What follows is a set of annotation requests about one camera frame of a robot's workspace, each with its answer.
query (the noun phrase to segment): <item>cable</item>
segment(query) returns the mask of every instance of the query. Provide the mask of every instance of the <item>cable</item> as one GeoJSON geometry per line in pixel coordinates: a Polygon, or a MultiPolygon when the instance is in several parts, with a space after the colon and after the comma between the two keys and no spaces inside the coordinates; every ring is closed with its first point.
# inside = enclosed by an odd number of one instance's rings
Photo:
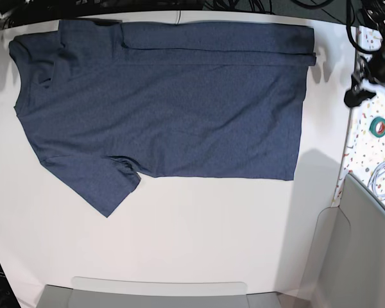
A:
{"type": "MultiPolygon", "coordinates": [[[[228,0],[228,4],[226,4],[223,0],[213,0],[213,5],[209,4],[208,2],[204,2],[204,6],[210,10],[213,11],[229,11],[229,12],[243,12],[243,13],[248,13],[248,11],[244,10],[239,10],[235,8],[240,0],[228,0]]],[[[272,11],[267,12],[265,10],[265,7],[261,0],[249,0],[250,6],[251,6],[251,11],[254,13],[270,13],[273,14],[272,11]]]]}
{"type": "Polygon", "coordinates": [[[366,50],[363,49],[360,45],[358,45],[354,37],[352,36],[352,31],[351,31],[351,26],[352,26],[352,21],[351,21],[351,0],[346,0],[346,34],[348,35],[348,40],[355,47],[356,50],[358,50],[360,53],[364,53],[366,55],[373,55],[378,50],[366,50]]]}
{"type": "Polygon", "coordinates": [[[379,177],[381,177],[383,174],[385,174],[385,162],[381,162],[373,171],[373,174],[370,178],[370,181],[368,182],[368,188],[373,192],[374,195],[381,201],[385,201],[385,193],[384,194],[378,194],[377,192],[377,180],[379,177]]]}
{"type": "Polygon", "coordinates": [[[327,5],[330,5],[334,0],[326,0],[320,4],[315,4],[315,5],[310,5],[310,4],[305,4],[303,2],[299,2],[298,0],[291,0],[292,3],[301,6],[302,8],[306,8],[307,10],[319,10],[320,8],[324,8],[327,5]]]}
{"type": "Polygon", "coordinates": [[[360,9],[357,11],[357,20],[358,20],[358,22],[359,22],[359,24],[360,24],[361,26],[365,26],[365,21],[362,22],[362,21],[359,20],[359,15],[361,15],[361,17],[363,18],[362,11],[363,11],[362,8],[360,8],[360,9]]]}
{"type": "Polygon", "coordinates": [[[2,30],[4,30],[6,28],[6,24],[7,24],[7,28],[10,28],[9,27],[9,25],[10,25],[10,17],[7,17],[6,20],[4,21],[2,30]]]}
{"type": "MultiPolygon", "coordinates": [[[[323,8],[321,9],[325,14],[327,14],[329,17],[333,18],[334,20],[338,21],[340,24],[345,24],[345,22],[343,22],[342,20],[336,18],[335,16],[333,16],[331,13],[329,13],[328,11],[324,10],[323,8]]],[[[352,24],[355,22],[355,9],[354,7],[352,6],[352,24]]]]}

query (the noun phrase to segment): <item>heathered blue fabric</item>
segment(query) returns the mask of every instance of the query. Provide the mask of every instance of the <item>heathered blue fabric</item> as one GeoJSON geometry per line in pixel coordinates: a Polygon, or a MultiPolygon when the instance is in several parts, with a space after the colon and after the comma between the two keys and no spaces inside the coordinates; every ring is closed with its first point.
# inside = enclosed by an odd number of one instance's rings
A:
{"type": "Polygon", "coordinates": [[[15,37],[15,106],[40,163],[105,216],[158,176],[292,180],[314,32],[61,21],[15,37]]]}

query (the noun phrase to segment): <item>t-shirt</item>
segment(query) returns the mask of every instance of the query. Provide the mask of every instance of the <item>t-shirt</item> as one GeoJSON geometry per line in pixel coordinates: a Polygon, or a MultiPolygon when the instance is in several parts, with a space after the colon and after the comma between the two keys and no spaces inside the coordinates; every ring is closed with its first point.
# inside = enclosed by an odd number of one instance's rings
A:
{"type": "Polygon", "coordinates": [[[15,110],[40,163],[109,216],[158,176],[292,180],[314,32],[60,21],[15,37],[15,110]]]}

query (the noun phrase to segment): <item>green tape roll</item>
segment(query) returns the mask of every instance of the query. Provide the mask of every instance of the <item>green tape roll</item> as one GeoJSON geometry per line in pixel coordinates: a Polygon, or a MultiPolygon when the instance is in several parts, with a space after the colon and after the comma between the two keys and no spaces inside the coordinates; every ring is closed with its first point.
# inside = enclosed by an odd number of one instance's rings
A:
{"type": "Polygon", "coordinates": [[[385,119],[383,117],[376,117],[372,120],[370,132],[375,137],[383,137],[385,135],[385,119]]]}

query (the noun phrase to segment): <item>white table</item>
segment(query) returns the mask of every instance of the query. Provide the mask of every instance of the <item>white table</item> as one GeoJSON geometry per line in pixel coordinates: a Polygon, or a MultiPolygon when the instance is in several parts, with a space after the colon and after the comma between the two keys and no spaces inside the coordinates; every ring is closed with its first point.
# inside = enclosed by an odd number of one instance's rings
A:
{"type": "Polygon", "coordinates": [[[39,164],[13,110],[20,79],[8,56],[9,40],[21,33],[56,30],[58,22],[0,31],[0,261],[21,305],[35,307],[45,284],[71,287],[76,276],[242,281],[248,293],[296,291],[318,214],[331,205],[343,154],[349,116],[343,96],[355,56],[345,27],[228,12],[122,13],[103,18],[313,27],[318,62],[307,77],[295,180],[141,175],[135,192],[104,218],[39,164]]]}

